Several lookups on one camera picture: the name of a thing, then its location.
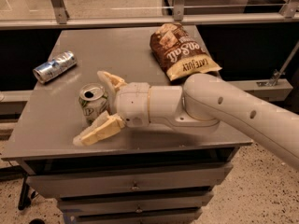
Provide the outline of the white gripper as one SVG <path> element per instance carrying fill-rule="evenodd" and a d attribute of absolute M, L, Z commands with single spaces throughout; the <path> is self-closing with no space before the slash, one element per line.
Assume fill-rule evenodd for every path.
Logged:
<path fill-rule="evenodd" d="M 103 112 L 91 126 L 73 139 L 73 144 L 77 147 L 90 146 L 107 139 L 119 133 L 125 125 L 136 128 L 150 124 L 148 83 L 133 82 L 127 85 L 122 77 L 107 71 L 98 71 L 97 76 L 107 91 L 117 92 L 115 107 L 118 114 L 109 115 L 107 111 Z"/>

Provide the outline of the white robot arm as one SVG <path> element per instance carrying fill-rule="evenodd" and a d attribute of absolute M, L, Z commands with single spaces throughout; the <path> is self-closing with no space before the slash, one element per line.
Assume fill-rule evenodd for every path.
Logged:
<path fill-rule="evenodd" d="M 90 146 L 121 131 L 162 124 L 175 132 L 212 133 L 220 122 L 236 128 L 294 169 L 299 169 L 299 117 L 210 74 L 193 74 L 181 86 L 127 83 L 108 72 L 97 73 L 111 110 L 73 139 Z"/>

